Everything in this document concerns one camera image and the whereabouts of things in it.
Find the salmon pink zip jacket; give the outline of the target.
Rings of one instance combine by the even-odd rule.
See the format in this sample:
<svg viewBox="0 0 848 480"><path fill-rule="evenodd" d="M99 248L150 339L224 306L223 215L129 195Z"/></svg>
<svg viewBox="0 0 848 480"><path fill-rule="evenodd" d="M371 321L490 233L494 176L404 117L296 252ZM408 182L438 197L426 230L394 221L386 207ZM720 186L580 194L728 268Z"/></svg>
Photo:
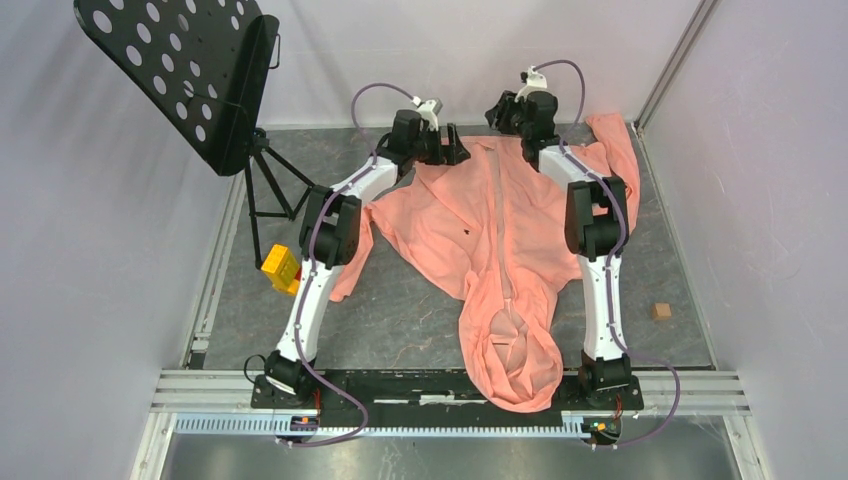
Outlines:
<svg viewBox="0 0 848 480"><path fill-rule="evenodd" d="M468 376L494 405L550 407L563 377L551 335L559 292L581 273L565 242L563 189L523 159L516 137L470 136L470 158L419 166L411 183L367 204L360 241L331 293L355 289L375 232L433 285L460 300Z"/></svg>

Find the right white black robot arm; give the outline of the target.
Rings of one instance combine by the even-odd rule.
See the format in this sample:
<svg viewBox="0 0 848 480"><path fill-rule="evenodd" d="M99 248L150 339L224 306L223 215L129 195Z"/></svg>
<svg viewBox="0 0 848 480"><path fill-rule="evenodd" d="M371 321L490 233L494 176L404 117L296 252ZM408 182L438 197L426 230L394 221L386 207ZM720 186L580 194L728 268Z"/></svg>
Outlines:
<svg viewBox="0 0 848 480"><path fill-rule="evenodd" d="M485 114L490 128L521 140L523 158L565 192L564 237L583 277L586 332L577 392L602 408L632 380L621 326L621 254L629 240L626 184L604 176L556 133L557 98L547 91L504 91Z"/></svg>

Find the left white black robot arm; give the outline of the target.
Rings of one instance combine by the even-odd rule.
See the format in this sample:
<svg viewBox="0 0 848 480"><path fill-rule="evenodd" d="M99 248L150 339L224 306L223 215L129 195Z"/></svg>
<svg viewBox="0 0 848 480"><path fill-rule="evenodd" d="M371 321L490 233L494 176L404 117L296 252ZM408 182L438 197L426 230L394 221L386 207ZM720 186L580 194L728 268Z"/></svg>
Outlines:
<svg viewBox="0 0 848 480"><path fill-rule="evenodd" d="M470 157L453 124L442 142L438 100L396 112L390 132L365 163L344 180L311 189L299 234L300 285L285 331L268 355L260 377L290 407L313 397L309 370L330 294L357 253L363 207L393 188L416 163L457 165Z"/></svg>

